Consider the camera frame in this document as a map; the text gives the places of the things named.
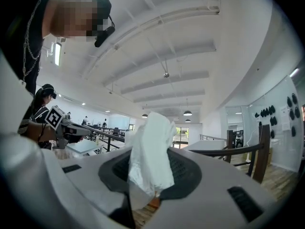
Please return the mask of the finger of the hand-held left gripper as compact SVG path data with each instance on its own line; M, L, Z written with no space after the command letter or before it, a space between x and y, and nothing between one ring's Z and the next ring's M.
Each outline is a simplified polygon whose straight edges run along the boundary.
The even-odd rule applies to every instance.
M67 140L68 143L77 143L81 141L85 136L91 134L91 130L84 125L68 124L67 125Z

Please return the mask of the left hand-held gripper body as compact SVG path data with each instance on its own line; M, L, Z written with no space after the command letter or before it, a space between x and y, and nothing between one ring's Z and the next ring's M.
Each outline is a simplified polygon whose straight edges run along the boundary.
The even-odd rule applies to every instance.
M65 114L57 105L54 105L48 112L45 121L55 131L56 149L65 149L68 144L68 134L70 133L68 125L70 117Z

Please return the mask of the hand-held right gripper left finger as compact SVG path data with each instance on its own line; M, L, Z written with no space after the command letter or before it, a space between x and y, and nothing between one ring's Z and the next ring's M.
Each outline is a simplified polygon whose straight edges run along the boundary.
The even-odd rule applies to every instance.
M135 228L127 184L130 148L58 160L44 152L51 184L64 208L85 228Z

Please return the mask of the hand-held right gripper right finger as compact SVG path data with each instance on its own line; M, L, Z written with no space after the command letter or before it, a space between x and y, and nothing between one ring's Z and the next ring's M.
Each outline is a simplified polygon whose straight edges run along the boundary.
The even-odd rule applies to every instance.
M194 161L202 179L187 197L161 202L146 229L245 229L250 223L228 193L231 187L243 188L264 212L276 204L267 190L231 164L184 149L171 150Z

